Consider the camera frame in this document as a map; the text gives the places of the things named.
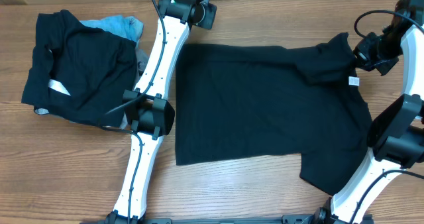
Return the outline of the black t-shirt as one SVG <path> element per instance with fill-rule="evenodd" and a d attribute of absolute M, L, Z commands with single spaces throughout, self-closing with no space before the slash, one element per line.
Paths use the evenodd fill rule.
<path fill-rule="evenodd" d="M 185 44 L 176 64 L 176 162 L 301 155 L 334 195 L 367 151 L 372 118 L 342 32 L 307 48 Z"/>

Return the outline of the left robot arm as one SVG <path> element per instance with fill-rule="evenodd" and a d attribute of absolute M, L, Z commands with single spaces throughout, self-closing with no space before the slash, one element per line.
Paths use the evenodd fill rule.
<path fill-rule="evenodd" d="M 153 0 L 156 38 L 146 68 L 134 89 L 123 94 L 131 152 L 119 198 L 105 223 L 142 223 L 154 161 L 174 123 L 169 90 L 179 53 L 193 26 L 211 29 L 217 8 L 209 0 Z"/>

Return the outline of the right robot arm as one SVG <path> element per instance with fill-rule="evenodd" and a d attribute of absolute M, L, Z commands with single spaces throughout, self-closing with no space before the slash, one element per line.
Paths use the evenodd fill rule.
<path fill-rule="evenodd" d="M 368 151 L 341 191 L 313 215 L 285 215 L 282 223 L 373 223 L 367 209 L 400 174 L 423 162 L 423 0 L 399 0 L 381 35 L 362 37 L 353 53 L 357 66 L 386 75 L 403 56 L 401 95 L 372 122 Z"/>

